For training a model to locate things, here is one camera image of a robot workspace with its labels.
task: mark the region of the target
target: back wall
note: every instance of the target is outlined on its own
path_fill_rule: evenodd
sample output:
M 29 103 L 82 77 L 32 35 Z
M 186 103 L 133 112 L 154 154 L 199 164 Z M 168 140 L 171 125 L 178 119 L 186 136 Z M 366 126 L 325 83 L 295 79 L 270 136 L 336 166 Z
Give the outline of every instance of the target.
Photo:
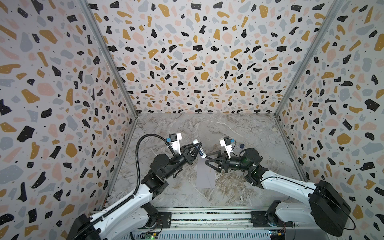
M 332 3 L 159 2 L 89 1 L 138 112 L 274 112 Z

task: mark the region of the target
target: white marble vein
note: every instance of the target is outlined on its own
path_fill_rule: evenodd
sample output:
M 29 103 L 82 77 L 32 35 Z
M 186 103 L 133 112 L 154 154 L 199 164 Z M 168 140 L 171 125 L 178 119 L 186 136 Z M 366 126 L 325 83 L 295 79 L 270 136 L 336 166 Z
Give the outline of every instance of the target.
M 170 133 L 182 134 L 181 145 L 192 143 L 197 138 L 205 152 L 220 147 L 224 136 L 237 142 L 234 152 L 238 154 L 240 144 L 254 147 L 263 161 L 260 165 L 281 175 L 299 179 L 293 161 L 274 119 L 264 114 L 160 114 L 142 113 L 122 164 L 109 204 L 129 193 L 136 185 L 135 147 L 138 139 L 147 133 L 165 138 Z M 139 148 L 141 177 L 149 171 L 149 165 L 160 153 L 171 156 L 165 144 L 158 138 L 144 139 Z M 288 197 L 272 190 L 252 187 L 243 178 L 241 171 L 216 173 L 214 189 L 196 188 L 196 166 L 186 165 L 176 179 L 169 178 L 169 186 L 152 200 L 156 207 L 207 207 L 207 206 L 269 206 L 274 200 Z

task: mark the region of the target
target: terrazzo wallpaper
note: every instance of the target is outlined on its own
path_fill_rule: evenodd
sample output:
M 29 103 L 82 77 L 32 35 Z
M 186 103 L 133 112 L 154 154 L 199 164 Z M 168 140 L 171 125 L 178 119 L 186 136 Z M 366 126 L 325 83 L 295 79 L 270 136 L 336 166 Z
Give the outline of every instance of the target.
M 331 0 L 89 0 L 138 112 L 271 113 Z
M 0 238 L 98 209 L 130 113 L 76 1 L 0 1 Z
M 383 4 L 345 1 L 278 116 L 306 178 L 351 206 L 348 240 L 384 239 Z

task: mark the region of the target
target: black corrugated hose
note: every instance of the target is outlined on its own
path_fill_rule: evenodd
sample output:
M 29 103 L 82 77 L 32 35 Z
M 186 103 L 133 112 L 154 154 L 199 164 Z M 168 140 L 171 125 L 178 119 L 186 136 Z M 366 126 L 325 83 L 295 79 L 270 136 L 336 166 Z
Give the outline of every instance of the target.
M 140 143 L 141 141 L 146 138 L 146 137 L 158 137 L 160 138 L 161 140 L 163 140 L 167 147 L 169 148 L 169 150 L 171 151 L 172 155 L 175 157 L 175 152 L 173 151 L 172 147 L 170 147 L 170 144 L 169 142 L 167 142 L 167 140 L 165 138 L 163 138 L 162 136 L 159 136 L 157 134 L 153 134 L 153 133 L 149 133 L 149 134 L 145 134 L 144 136 L 142 136 L 138 141 L 137 141 L 137 144 L 136 144 L 136 149 L 135 149 L 135 159 L 136 159 L 136 171 L 137 171 L 137 183 L 136 183 L 136 188 L 135 188 L 135 191 L 133 191 L 133 194 L 130 195 L 129 197 L 127 197 L 126 199 L 124 199 L 121 203 L 119 203 L 118 205 L 116 205 L 114 208 L 112 208 L 111 210 L 109 210 L 108 212 L 104 213 L 103 214 L 103 217 L 106 217 L 108 216 L 109 214 L 113 213 L 115 210 L 117 210 L 119 207 L 123 206 L 125 203 L 127 203 L 129 200 L 131 200 L 134 195 L 136 195 L 137 191 L 139 190 L 139 187 L 140 187 L 140 182 L 141 182 L 141 177 L 140 177 L 140 165 L 139 165 L 139 146 L 140 146 Z M 95 221 L 91 222 L 90 224 L 88 224 L 87 226 L 85 226 L 83 229 L 81 229 L 73 238 L 72 240 L 76 240 L 78 237 L 80 237 L 81 235 L 84 234 L 84 232 L 92 227 L 93 225 L 95 225 L 96 223 L 100 222 L 103 217 L 98 217 Z M 132 232 L 129 234 L 130 237 L 133 239 L 133 234 Z

